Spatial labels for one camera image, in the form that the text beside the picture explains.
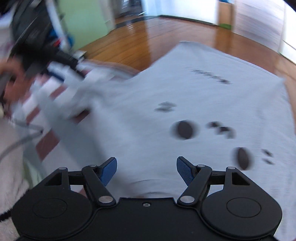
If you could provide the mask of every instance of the circular pad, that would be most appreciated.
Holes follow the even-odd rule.
[[[22,197],[12,209],[12,221],[20,235],[56,240],[79,231],[91,214],[91,204],[83,195],[48,186]]]
[[[261,211],[261,206],[250,198],[233,198],[227,203],[227,209],[233,215],[240,218],[251,218]]]
[[[235,240],[260,239],[273,233],[281,222],[279,204],[263,190],[225,188],[208,196],[201,208],[205,221]]]

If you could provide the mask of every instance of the doorway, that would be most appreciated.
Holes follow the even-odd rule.
[[[142,17],[143,7],[141,0],[111,0],[115,24]]]

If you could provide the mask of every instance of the black print on cloth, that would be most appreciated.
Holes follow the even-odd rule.
[[[175,104],[170,103],[168,101],[158,104],[160,107],[156,108],[155,111],[161,112],[171,112],[174,111],[173,107],[176,107]]]
[[[238,147],[234,149],[234,161],[241,170],[250,169],[253,160],[250,152],[245,147]]]
[[[199,69],[193,70],[193,72],[195,72],[196,74],[203,74],[204,76],[207,76],[211,79],[216,79],[219,83],[222,83],[222,84],[231,84],[229,80],[222,79],[220,76],[213,75],[210,72],[206,72]]]
[[[198,132],[197,124],[188,120],[175,123],[172,127],[173,135],[177,138],[188,140],[192,139]]]
[[[274,157],[273,154],[269,150],[266,150],[266,149],[261,149],[261,150],[268,157]],[[267,159],[267,158],[262,158],[262,160],[265,161],[269,165],[274,165],[274,163],[272,161],[270,161],[269,159]]]
[[[217,128],[217,134],[225,134],[228,139],[235,138],[235,130],[228,126],[223,126],[221,122],[212,121],[207,124],[208,128]]]

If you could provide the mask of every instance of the green wall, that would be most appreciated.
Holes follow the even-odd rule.
[[[77,50],[108,34],[98,0],[59,0],[59,10]]]

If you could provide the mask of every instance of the gray cloth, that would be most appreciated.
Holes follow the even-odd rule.
[[[56,115],[68,120],[82,107],[91,110],[81,128],[99,156],[118,160],[107,186],[116,199],[179,197],[186,185],[176,169],[178,156],[213,170],[235,166],[282,207],[275,237],[296,237],[296,138],[283,79],[194,42],[180,43],[125,81],[96,69],[83,82],[66,68],[60,72],[72,93],[53,101]],[[212,122],[218,127],[209,128]],[[247,158],[238,158],[238,148]],[[82,168],[60,158],[59,166],[64,164]],[[58,168],[53,156],[44,166]],[[211,193],[220,189],[212,187]]]

